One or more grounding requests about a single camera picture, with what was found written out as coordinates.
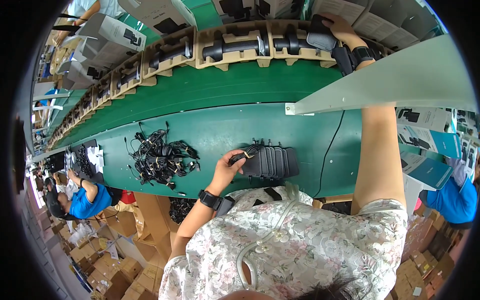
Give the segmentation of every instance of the woman's left hand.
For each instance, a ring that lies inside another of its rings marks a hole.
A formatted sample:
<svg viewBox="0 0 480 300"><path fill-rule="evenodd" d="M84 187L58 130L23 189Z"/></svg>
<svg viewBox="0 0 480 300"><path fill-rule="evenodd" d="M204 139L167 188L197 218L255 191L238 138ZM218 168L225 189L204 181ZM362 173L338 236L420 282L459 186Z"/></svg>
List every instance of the woman's left hand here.
<svg viewBox="0 0 480 300"><path fill-rule="evenodd" d="M231 167L228 166L228 161L235 154L243 153L243 150L232 150L228 151L216 164L215 174L213 175L212 182L205 189L207 192L211 193L214 196L220 196L223 190L230 184L233 180L233 177L238 172L243 174L241 166L245 163L246 159L242 158L241 160L234 163Z"/></svg>

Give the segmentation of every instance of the black cord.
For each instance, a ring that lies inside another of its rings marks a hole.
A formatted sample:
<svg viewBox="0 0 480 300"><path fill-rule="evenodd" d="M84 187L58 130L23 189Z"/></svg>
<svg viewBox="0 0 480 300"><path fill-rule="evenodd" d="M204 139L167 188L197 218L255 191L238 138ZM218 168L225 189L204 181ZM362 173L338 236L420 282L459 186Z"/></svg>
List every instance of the black cord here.
<svg viewBox="0 0 480 300"><path fill-rule="evenodd" d="M325 159L327 157L328 150L330 150L330 147L332 146L333 140L335 139L336 133L338 132L338 130L340 129L340 126L342 125L343 115L345 115L345 111L342 112L342 117L340 118L340 123L338 123L338 127L335 130L335 133L332 137L332 141L330 141L330 144L328 145L327 151L325 151L324 162L322 163L322 170L320 171L320 183L319 183L319 187L318 187L318 192L312 198L315 198L318 195L318 193L320 193L320 190L322 189L322 175L324 174Z"/></svg>
<svg viewBox="0 0 480 300"><path fill-rule="evenodd" d="M258 144L252 144L247 149L245 149L242 153L235 154L231 157L228 161L228 165L231 166L237 161L241 160L242 158L252 158L260 151L260 147Z"/></svg>

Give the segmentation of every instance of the floral dress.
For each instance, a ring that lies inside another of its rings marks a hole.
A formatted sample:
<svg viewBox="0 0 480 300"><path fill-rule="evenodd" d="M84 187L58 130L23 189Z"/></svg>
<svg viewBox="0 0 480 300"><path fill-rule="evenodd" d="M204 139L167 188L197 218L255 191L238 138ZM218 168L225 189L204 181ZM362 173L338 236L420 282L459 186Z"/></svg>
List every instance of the floral dress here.
<svg viewBox="0 0 480 300"><path fill-rule="evenodd" d="M337 275L364 281L364 299L387 296L407 233L407 213L399 201L377 200L347 216L313 208L312 198L302 192L292 201L285 187L273 189L282 201L263 189L231 193L237 201L231 211L203 225L186 255L167 263L158 298L215 300L252 289L287 300L311 286L327 286ZM253 206L257 200L264 204Z"/></svg>

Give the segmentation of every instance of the woman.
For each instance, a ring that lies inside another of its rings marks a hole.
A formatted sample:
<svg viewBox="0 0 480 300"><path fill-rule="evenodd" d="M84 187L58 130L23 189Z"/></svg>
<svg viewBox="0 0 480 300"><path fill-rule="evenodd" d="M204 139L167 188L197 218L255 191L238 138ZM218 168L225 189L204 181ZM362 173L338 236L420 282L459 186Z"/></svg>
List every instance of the woman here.
<svg viewBox="0 0 480 300"><path fill-rule="evenodd" d="M335 37L366 46L339 16L325 14ZM361 69L373 60L362 62ZM245 159L225 154L205 189L219 196ZM231 211L212 219L197 200L179 227L159 299L383 300L396 280L407 231L402 168L393 107L362 109L360 166L352 216L316 209L312 198L285 187L230 194ZM252 207L256 200L264 204Z"/></svg>
<svg viewBox="0 0 480 300"><path fill-rule="evenodd" d="M45 179L48 190L47 208L54 217L65 220L87 219L98 215L104 209L133 212L136 206L136 203L125 204L120 201L122 190L81 179L71 169L68 170L68 177L80 187L77 192L58 192L57 183L60 183L60 180L57 182L57 179Z"/></svg>
<svg viewBox="0 0 480 300"><path fill-rule="evenodd" d="M67 12L69 15L80 17L79 19L68 19L69 25L80 26L94 13L99 12L118 19L125 13L125 10L117 0L71 0ZM54 37L55 45L59 47L69 33L70 31L59 31Z"/></svg>

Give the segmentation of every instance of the woman's hand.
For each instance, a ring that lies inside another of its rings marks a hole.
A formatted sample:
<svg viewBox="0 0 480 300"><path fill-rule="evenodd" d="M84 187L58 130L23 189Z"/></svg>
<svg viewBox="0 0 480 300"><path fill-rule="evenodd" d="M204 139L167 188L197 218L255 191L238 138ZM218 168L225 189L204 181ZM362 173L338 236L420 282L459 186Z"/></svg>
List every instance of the woman's hand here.
<svg viewBox="0 0 480 300"><path fill-rule="evenodd" d="M58 33L53 38L53 43L55 44L55 46L60 47L60 45L63 43L63 40L68 36L69 33L70 31L58 31Z"/></svg>
<svg viewBox="0 0 480 300"><path fill-rule="evenodd" d="M68 169L68 178L70 178L71 180L77 178L77 175L75 174L75 171L72 170L72 169Z"/></svg>
<svg viewBox="0 0 480 300"><path fill-rule="evenodd" d="M355 31L353 31L352 26L350 26L344 18L327 12L321 13L320 15L333 21L332 23L323 20L322 23L330 28L330 31L332 31L332 34L337 39L347 44L350 50L353 50L358 46L367 46Z"/></svg>
<svg viewBox="0 0 480 300"><path fill-rule="evenodd" d="M228 166L228 160L235 154L242 153L243 150L232 150L228 151L216 164L215 174L213 175L212 182L205 189L207 192L211 193L214 196L220 196L223 190L230 184L235 174L238 172L243 174L241 166L245 163L246 159L242 158L241 160L234 163L231 167Z"/></svg>

